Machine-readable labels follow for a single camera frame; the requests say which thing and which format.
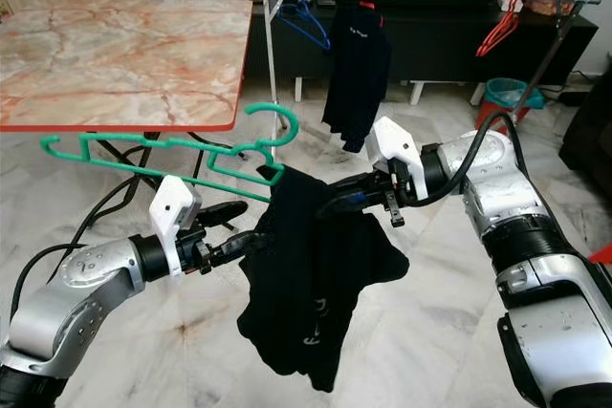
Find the trash bin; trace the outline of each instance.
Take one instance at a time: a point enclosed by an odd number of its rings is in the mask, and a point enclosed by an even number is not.
[[[487,82],[485,95],[480,105],[480,113],[476,120],[476,129],[485,119],[497,110],[511,112],[527,89],[527,83],[512,78],[493,78]],[[530,111],[530,109],[544,108],[545,99],[538,89],[534,89],[527,99],[527,104],[518,113],[516,123],[519,123]],[[506,134],[506,127],[501,127],[498,131]]]

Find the blue hanger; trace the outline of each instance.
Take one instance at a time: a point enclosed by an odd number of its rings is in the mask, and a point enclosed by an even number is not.
[[[291,10],[292,13],[295,16],[297,16],[298,19],[300,19],[302,21],[315,23],[317,28],[323,34],[323,40],[319,40],[318,38],[314,37],[309,32],[304,31],[297,24],[295,24],[295,23],[291,22],[290,20],[288,20],[287,18],[285,18],[283,16],[283,12],[286,11],[286,10]],[[327,33],[325,32],[325,30],[321,26],[321,23],[319,23],[318,20],[313,16],[313,14],[310,13],[310,9],[308,8],[308,4],[304,0],[298,0],[294,4],[283,4],[283,5],[281,5],[280,9],[278,9],[278,19],[280,19],[283,23],[288,24],[292,28],[294,28],[294,29],[298,30],[299,32],[303,33],[304,35],[306,35],[313,42],[315,42],[317,45],[319,45],[319,47],[321,47],[323,50],[329,50],[329,49],[332,48],[332,43],[329,41],[329,38],[327,37]]]

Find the marble floor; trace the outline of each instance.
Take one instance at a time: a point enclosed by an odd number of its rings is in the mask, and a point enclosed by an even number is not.
[[[293,103],[290,86],[280,100],[298,115],[300,134],[278,149],[280,160],[327,182],[370,169],[364,152],[341,150],[337,136],[319,123],[325,88],[307,81],[304,101]],[[406,88],[389,89],[379,115],[408,129],[418,143],[450,140],[473,126],[477,109],[470,88],[429,85],[416,107]],[[241,107],[265,101],[265,83],[246,82]],[[559,104],[530,113],[520,137],[531,175],[549,200],[570,242],[585,254],[612,242],[612,208],[582,175],[558,158],[562,135],[575,109]],[[233,131],[208,135],[238,142],[267,137],[267,114],[238,115]],[[0,136],[0,335],[8,330],[10,293],[27,260],[44,247],[67,242],[89,209],[125,174],[53,159],[37,146],[39,135]],[[75,149],[74,135],[64,137]],[[152,164],[191,172],[190,152],[155,152]],[[225,165],[253,170],[257,155]],[[203,171],[200,177],[265,190]],[[237,199],[199,188],[205,204]],[[153,193],[141,186],[123,211],[100,220],[83,241],[98,244],[134,233],[150,234],[147,208]],[[249,200],[236,219],[252,228],[265,205]],[[493,272],[458,197],[403,210],[406,226],[392,228],[373,209],[389,239],[410,259],[399,281],[368,287],[360,296],[344,342],[336,390],[314,391],[305,376],[278,376],[240,336],[235,320],[248,302],[248,283],[237,264],[205,277],[191,274],[176,285],[162,279],[113,312],[57,402],[59,408],[98,407],[448,407],[530,406],[515,391],[495,323],[504,311]],[[211,244],[230,236],[209,233]],[[56,256],[33,270],[24,296],[41,286]]]

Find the marble table top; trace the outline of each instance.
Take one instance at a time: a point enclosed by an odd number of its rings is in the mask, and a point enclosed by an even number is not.
[[[71,0],[0,25],[2,131],[226,131],[247,0]]]

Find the black shirt on hanger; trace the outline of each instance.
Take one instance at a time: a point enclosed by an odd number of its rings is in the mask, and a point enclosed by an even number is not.
[[[331,392],[340,349],[360,291],[403,277],[408,260],[371,214],[318,220],[332,187],[285,166],[256,226],[274,245],[249,253],[240,267],[251,284],[238,329],[281,375],[308,375]]]
[[[323,122],[359,153],[386,94],[391,45],[383,18],[368,7],[339,7],[330,34],[334,70]]]

